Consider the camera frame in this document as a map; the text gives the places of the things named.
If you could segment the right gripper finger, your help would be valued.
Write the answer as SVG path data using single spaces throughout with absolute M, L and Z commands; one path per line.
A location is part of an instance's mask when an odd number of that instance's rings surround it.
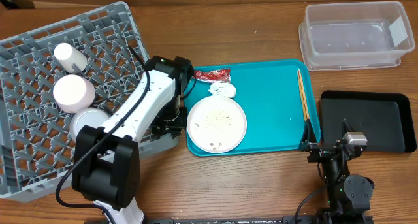
M 310 119 L 307 119 L 304 123 L 304 131 L 298 146 L 298 150 L 302 152 L 309 152 L 312 149 L 316 149 L 316 147 L 317 139 L 312 127 L 312 123 Z
M 353 132 L 354 132 L 353 128 L 350 126 L 350 124 L 344 118 L 342 120 L 342 139 L 346 139 Z

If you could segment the grey bowl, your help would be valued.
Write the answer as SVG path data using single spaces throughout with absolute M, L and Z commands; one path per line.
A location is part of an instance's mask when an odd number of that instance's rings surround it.
M 69 127 L 71 138 L 76 142 L 77 134 L 85 125 L 97 128 L 108 120 L 109 117 L 104 110 L 98 108 L 85 108 L 77 112 L 72 117 Z

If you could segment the white cup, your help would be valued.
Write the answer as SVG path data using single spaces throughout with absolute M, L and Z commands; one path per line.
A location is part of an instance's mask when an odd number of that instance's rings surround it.
M 88 63 L 87 57 L 68 43 L 60 43 L 54 48 L 54 57 L 69 73 L 83 71 Z

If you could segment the grey plastic dish rack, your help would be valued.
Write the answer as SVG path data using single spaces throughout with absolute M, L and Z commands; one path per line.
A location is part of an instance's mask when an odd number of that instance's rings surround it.
M 112 114 L 140 82 L 131 56 L 149 55 L 127 3 L 115 2 L 1 41 L 1 197 L 31 202 L 56 190 L 72 166 L 72 114 L 53 97 L 65 69 L 54 48 L 66 42 L 87 58 L 81 75 L 94 107 Z

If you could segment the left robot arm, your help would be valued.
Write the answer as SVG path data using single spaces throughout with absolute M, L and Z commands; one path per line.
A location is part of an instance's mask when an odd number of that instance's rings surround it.
M 84 126 L 76 138 L 72 188 L 109 223 L 144 222 L 135 200 L 140 157 L 176 146 L 187 125 L 180 103 L 194 75 L 190 60 L 154 56 L 143 67 L 140 84 L 119 110 L 99 126 Z

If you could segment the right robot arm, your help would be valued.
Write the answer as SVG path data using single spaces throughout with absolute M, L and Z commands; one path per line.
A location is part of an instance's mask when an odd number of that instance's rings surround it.
M 351 174 L 347 162 L 358 158 L 367 147 L 364 133 L 356 132 L 346 120 L 342 120 L 342 138 L 334 144 L 320 145 L 314 135 L 311 121 L 307 119 L 298 149 L 309 152 L 307 161 L 317 165 L 324 186 L 308 195 L 298 206 L 295 223 L 372 223 L 364 213 L 370 209 L 374 182 L 364 176 Z M 328 207 L 312 216 L 300 217 L 303 205 L 312 197 L 327 193 Z

